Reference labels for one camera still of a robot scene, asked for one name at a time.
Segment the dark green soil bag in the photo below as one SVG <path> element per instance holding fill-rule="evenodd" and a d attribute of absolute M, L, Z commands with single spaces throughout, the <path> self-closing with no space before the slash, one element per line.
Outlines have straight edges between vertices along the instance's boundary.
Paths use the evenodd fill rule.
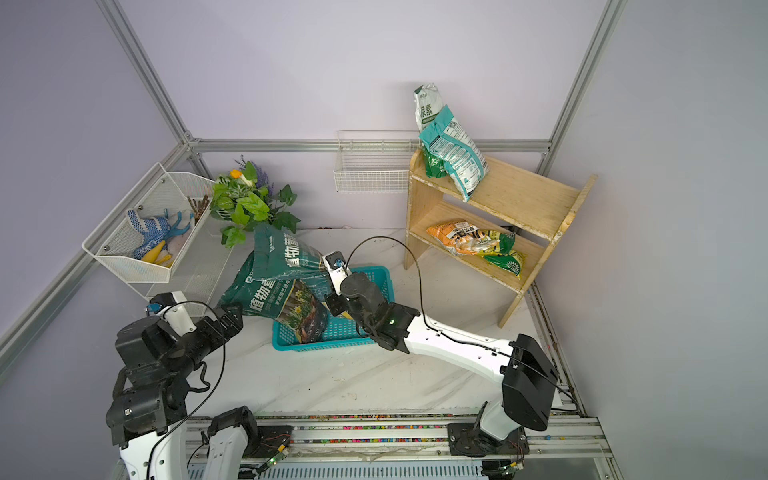
<path fill-rule="evenodd" d="M 328 280 L 322 254 L 292 233 L 262 223 L 255 227 L 253 239 L 254 279 Z"/>
<path fill-rule="evenodd" d="M 274 320 L 299 344 L 319 341 L 328 326 L 329 312 L 318 297 L 300 279 L 257 276 L 255 265 L 255 253 L 251 252 L 218 306 L 238 305 L 244 316 Z"/>

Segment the teal white fertilizer bag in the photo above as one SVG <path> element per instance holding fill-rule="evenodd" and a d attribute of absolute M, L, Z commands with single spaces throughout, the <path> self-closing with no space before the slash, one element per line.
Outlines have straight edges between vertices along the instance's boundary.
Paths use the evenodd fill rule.
<path fill-rule="evenodd" d="M 485 156 L 448 105 L 420 133 L 428 153 L 442 162 L 463 202 L 468 202 L 489 173 Z"/>

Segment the white green small bag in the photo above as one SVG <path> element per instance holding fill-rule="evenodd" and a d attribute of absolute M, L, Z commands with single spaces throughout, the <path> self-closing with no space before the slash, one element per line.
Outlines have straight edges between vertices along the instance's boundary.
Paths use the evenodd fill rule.
<path fill-rule="evenodd" d="M 419 132 L 437 117 L 444 106 L 439 89 L 434 83 L 422 84 L 414 90 L 415 118 Z M 429 178 L 441 178 L 446 175 L 442 161 L 431 154 L 424 142 L 421 142 L 425 157 L 425 170 Z"/>

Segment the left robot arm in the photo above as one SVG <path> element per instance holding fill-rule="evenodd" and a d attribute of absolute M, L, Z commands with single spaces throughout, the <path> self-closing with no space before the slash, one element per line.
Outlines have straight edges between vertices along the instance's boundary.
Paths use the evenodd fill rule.
<path fill-rule="evenodd" d="M 131 479 L 186 479 L 188 378 L 205 374 L 206 357 L 224 352 L 243 328 L 237 304 L 214 308 L 186 326 L 171 323 L 178 303 L 124 327 L 115 347 L 124 366 L 106 414 L 112 442 Z M 237 407 L 215 416 L 205 433 L 206 479 L 256 479 L 290 453 L 292 427 L 261 427 L 251 410 Z"/>

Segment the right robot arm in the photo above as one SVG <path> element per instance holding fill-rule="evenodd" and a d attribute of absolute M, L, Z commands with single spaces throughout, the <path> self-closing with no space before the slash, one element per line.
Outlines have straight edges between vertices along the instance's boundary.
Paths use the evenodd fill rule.
<path fill-rule="evenodd" d="M 455 329 L 386 300 L 361 272 L 339 268 L 330 279 L 332 293 L 326 300 L 331 312 L 349 314 L 381 348 L 437 358 L 498 387 L 498 398 L 484 403 L 474 422 L 448 425 L 453 455 L 523 456 L 528 452 L 525 433 L 548 429 L 559 376 L 535 338 L 493 339 Z"/>

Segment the orange green snack bag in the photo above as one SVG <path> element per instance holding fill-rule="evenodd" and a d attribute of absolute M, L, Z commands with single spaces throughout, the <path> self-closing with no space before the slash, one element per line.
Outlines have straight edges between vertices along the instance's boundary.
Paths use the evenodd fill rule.
<path fill-rule="evenodd" d="M 520 278 L 526 256 L 516 249 L 512 232 L 483 229 L 466 220 L 435 224 L 426 232 L 455 256 L 478 257 Z"/>

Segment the wooden two-tier shelf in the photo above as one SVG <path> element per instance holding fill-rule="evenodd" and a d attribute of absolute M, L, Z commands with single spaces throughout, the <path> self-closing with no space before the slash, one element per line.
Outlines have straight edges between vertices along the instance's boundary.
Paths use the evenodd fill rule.
<path fill-rule="evenodd" d="M 464 202 L 449 177 L 432 178 L 426 174 L 421 151 L 412 155 L 406 216 L 410 251 L 405 254 L 404 267 L 410 268 L 430 248 L 449 253 L 428 233 L 430 227 L 440 223 L 466 220 L 482 229 L 519 229 L 515 249 L 525 255 L 525 263 L 517 275 L 477 257 L 455 258 L 516 293 L 498 321 L 498 326 L 503 327 L 571 226 L 598 177 L 592 175 L 583 187 L 574 188 L 491 157 L 487 163 L 489 174 Z"/>

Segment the yellow toy in rack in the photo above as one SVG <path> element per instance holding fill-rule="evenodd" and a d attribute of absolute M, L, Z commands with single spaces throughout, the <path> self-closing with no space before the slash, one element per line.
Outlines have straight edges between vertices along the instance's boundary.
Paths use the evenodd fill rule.
<path fill-rule="evenodd" d="M 169 268 L 173 263 L 173 255 L 166 247 L 166 241 L 160 241 L 154 248 L 142 256 L 143 262 Z"/>

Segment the white mesh corner rack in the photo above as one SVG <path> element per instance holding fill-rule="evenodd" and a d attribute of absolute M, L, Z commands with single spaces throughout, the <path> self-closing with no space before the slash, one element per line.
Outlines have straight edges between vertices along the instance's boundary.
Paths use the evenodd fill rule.
<path fill-rule="evenodd" d="M 82 249 L 148 300 L 180 291 L 211 304 L 230 251 L 212 217 L 214 182 L 156 164 L 83 241 Z"/>

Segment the blue knitted glove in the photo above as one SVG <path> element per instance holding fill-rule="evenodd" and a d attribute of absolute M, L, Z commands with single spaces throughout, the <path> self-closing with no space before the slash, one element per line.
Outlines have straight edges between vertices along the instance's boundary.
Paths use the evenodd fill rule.
<path fill-rule="evenodd" d="M 171 222 L 168 215 L 140 217 L 135 209 L 129 209 L 126 214 L 132 229 L 142 237 L 141 245 L 132 253 L 136 260 L 141 260 L 142 256 L 160 241 L 168 242 L 173 237 L 181 236 L 195 224 L 195 217 L 191 211 L 187 214 L 178 212 L 174 222 Z"/>

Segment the artificial green plant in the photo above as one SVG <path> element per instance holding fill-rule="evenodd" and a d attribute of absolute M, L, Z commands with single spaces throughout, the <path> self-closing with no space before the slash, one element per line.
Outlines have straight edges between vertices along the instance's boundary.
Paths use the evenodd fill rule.
<path fill-rule="evenodd" d="M 244 156 L 217 178 L 212 189 L 211 216 L 226 223 L 220 233 L 227 249 L 244 244 L 260 224 L 291 233 L 298 230 L 301 220 L 290 210 L 297 193 L 289 184 L 278 189 L 263 168 Z"/>

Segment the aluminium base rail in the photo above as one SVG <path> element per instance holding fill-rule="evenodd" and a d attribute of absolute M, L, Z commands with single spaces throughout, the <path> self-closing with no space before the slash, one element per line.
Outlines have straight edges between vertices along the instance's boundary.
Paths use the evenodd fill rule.
<path fill-rule="evenodd" d="M 595 418 L 557 411 L 543 432 L 518 428 L 507 439 L 481 441 L 475 413 L 263 416 L 263 452 L 283 459 L 265 479 L 619 479 L 622 473 Z"/>

